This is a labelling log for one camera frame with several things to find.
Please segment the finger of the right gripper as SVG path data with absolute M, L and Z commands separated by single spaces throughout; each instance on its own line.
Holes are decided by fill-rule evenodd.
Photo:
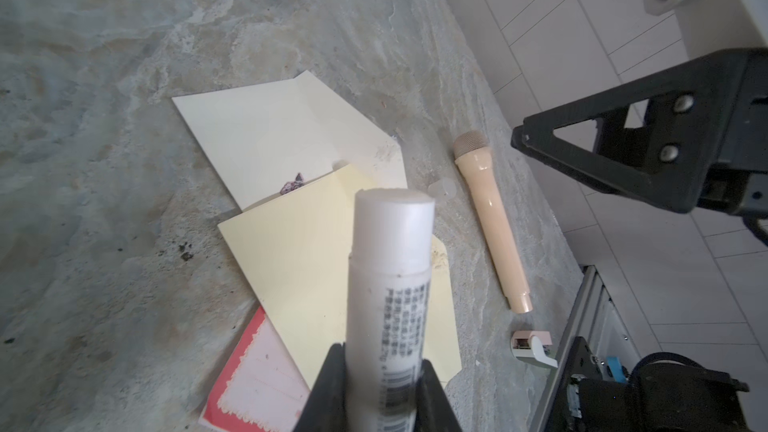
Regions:
M 767 51 L 717 51 L 529 116 L 511 145 L 601 193 L 764 215 Z

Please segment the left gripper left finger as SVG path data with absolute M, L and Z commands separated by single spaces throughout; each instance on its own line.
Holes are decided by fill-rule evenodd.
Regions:
M 343 344 L 333 344 L 310 391 L 294 432 L 347 430 L 346 364 Z

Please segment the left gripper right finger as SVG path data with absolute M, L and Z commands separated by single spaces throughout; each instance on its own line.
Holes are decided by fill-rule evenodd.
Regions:
M 462 428 L 432 363 L 423 359 L 416 387 L 417 432 L 461 432 Z

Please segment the white glue stick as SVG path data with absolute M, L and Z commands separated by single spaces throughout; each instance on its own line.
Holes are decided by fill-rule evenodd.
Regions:
M 411 431 L 422 365 L 435 202 L 410 189 L 355 196 L 345 411 L 350 431 Z

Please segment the yellow envelope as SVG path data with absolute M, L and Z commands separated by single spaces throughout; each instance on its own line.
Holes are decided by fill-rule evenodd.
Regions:
M 355 195 L 375 186 L 348 165 L 219 226 L 309 386 L 345 338 Z

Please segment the cream white envelope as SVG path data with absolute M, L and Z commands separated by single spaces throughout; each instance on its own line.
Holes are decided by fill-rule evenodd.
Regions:
M 380 187 L 407 185 L 398 142 L 309 71 L 173 103 L 242 210 L 345 165 Z

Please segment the red bordered card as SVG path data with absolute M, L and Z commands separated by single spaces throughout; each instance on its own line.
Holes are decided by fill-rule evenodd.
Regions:
M 199 423 L 213 431 L 287 432 L 308 396 L 306 382 L 258 308 L 215 381 Z

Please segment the pink white tape dispenser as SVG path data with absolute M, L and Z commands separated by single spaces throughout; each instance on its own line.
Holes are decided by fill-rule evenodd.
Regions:
M 529 365 L 557 369 L 558 362 L 549 355 L 553 342 L 548 331 L 520 330 L 511 336 L 510 348 L 515 358 Z

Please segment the beige toy microphone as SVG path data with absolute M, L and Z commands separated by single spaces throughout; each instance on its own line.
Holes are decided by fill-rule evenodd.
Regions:
M 455 139 L 453 149 L 509 308 L 517 314 L 532 312 L 530 287 L 495 179 L 487 138 L 479 131 L 469 131 Z

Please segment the aluminium rail frame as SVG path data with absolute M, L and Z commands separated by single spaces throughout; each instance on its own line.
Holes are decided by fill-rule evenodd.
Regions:
M 594 266 L 584 278 L 556 355 L 559 368 L 547 380 L 531 431 L 632 431 L 626 383 L 606 372 L 617 356 L 632 372 L 641 354 Z

